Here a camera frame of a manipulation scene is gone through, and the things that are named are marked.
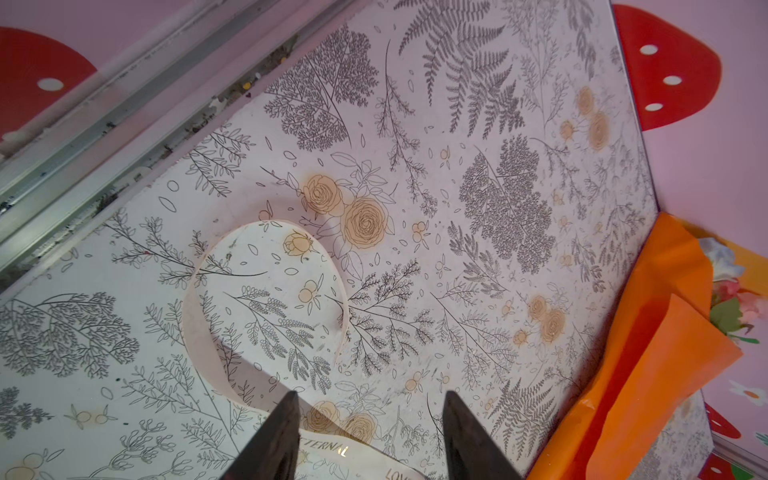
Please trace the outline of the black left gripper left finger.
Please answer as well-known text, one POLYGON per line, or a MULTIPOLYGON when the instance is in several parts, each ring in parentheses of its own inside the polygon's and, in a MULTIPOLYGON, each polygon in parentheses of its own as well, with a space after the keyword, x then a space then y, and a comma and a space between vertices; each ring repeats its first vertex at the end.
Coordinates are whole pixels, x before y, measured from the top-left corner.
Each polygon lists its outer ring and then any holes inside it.
POLYGON ((294 479, 300 448, 299 425, 299 396, 296 391, 289 391, 220 479, 294 479))

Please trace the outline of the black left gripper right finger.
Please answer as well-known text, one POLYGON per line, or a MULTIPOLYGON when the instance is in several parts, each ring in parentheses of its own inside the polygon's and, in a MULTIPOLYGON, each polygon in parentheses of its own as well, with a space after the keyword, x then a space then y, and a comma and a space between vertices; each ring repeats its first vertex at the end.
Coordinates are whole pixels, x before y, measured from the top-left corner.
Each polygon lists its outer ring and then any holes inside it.
POLYGON ((455 391, 446 393, 442 423, 448 479, 522 479, 455 391))

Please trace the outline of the white ribbon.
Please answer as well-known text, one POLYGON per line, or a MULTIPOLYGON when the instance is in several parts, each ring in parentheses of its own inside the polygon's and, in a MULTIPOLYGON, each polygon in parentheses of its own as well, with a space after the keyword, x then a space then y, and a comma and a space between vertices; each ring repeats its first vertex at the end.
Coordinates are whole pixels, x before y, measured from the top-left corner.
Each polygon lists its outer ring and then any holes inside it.
POLYGON ((182 307, 194 368, 232 406, 267 421, 294 395, 299 477, 418 477, 375 446, 384 412, 349 379, 343 278, 305 229, 271 220, 229 231, 203 251, 182 307))

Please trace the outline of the orange wrapping paper sheet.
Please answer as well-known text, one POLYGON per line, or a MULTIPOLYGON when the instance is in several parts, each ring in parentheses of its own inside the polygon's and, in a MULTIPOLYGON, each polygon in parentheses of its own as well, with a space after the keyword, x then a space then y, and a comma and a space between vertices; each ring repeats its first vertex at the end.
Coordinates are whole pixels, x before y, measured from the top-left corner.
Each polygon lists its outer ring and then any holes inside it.
POLYGON ((743 355, 709 320, 713 267, 660 214, 625 285, 600 367, 531 479, 627 479, 675 410, 743 355))

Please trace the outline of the pink fake rose stem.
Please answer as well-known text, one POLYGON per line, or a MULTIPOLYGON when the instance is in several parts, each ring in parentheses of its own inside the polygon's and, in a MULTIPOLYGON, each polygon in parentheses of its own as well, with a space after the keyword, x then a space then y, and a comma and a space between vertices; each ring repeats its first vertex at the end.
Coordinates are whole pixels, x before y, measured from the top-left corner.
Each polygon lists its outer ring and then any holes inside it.
POLYGON ((709 320, 736 344, 760 345, 755 328, 767 320, 767 297, 742 288, 738 280, 716 281, 709 320))

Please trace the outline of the floral patterned table mat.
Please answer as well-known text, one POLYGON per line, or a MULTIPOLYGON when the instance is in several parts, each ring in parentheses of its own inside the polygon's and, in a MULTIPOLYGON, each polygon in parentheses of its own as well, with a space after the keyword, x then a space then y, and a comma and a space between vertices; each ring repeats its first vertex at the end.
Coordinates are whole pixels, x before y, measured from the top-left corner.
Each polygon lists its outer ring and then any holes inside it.
POLYGON ((182 339, 203 253, 299 225, 348 296, 375 446, 446 474, 457 391, 520 470, 656 219, 607 1, 369 5, 1 308, 5 479, 215 479, 263 420, 182 339))

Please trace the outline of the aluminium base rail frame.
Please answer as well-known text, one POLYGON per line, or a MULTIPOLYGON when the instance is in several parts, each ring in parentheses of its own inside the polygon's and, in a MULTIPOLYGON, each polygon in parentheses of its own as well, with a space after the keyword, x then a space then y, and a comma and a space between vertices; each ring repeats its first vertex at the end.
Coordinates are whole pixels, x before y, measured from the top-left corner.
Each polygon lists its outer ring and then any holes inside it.
POLYGON ((46 272, 358 1, 196 1, 58 101, 1 164, 1 297, 46 272))

